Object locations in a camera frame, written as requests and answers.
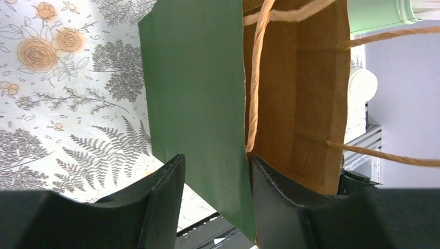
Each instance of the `gift bag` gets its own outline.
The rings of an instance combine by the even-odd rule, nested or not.
[[[186,183],[252,241],[246,153],[328,195],[344,149],[427,162],[343,145],[350,48],[406,34],[350,41],[346,0],[161,0],[139,27],[154,156],[185,154]]]

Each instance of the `light green container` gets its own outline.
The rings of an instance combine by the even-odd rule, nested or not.
[[[414,15],[411,0],[348,0],[347,4],[352,35],[422,21]]]

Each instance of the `green bag side panel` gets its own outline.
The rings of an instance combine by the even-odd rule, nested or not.
[[[244,151],[241,1],[159,0],[139,24],[153,155],[255,240]]]

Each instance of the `white container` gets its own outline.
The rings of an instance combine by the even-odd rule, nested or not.
[[[362,68],[351,68],[348,81],[348,101],[365,103],[377,92],[377,77],[371,71]]]

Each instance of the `twisted paper handle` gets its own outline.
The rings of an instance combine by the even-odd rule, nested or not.
[[[331,5],[335,1],[336,0],[313,0],[297,10],[271,11],[271,8],[275,0],[265,0],[263,2],[263,5],[259,13],[255,13],[243,18],[244,26],[254,24],[255,22],[257,23],[255,30],[255,37],[254,37],[254,48],[252,52],[249,132],[247,135],[247,144],[246,144],[247,153],[253,150],[255,145],[255,136],[257,134],[260,61],[263,50],[264,34],[266,31],[267,24],[269,23],[269,21],[300,22],[318,13],[319,11],[323,10],[324,8]],[[378,35],[347,41],[345,43],[337,45],[335,52],[345,51],[359,45],[363,45],[371,42],[377,42],[380,40],[396,38],[400,36],[416,35],[416,34],[435,34],[435,33],[440,33],[440,26],[385,32]],[[333,149],[348,150],[355,153],[370,155],[370,156],[383,158],[395,162],[405,163],[405,164],[412,164],[412,165],[418,165],[424,167],[440,167],[440,160],[438,159],[419,159],[419,158],[398,156],[389,153],[383,153],[372,149],[336,144],[331,141],[327,141],[327,146]]]

